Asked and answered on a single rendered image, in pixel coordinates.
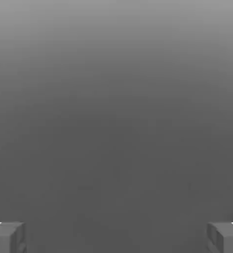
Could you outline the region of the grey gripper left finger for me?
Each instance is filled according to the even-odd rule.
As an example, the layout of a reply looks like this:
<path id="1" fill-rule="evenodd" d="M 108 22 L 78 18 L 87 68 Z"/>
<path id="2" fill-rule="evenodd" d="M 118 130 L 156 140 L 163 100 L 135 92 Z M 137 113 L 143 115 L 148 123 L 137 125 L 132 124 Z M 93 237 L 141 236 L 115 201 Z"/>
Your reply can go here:
<path id="1" fill-rule="evenodd" d="M 0 253 L 27 253 L 24 222 L 0 223 Z"/>

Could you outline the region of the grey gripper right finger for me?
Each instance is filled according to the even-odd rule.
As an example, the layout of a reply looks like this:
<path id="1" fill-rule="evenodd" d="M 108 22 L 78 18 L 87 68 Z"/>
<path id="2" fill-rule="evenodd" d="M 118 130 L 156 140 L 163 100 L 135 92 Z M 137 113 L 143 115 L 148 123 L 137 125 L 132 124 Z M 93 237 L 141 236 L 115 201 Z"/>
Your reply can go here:
<path id="1" fill-rule="evenodd" d="M 209 222 L 206 253 L 233 253 L 233 222 Z"/>

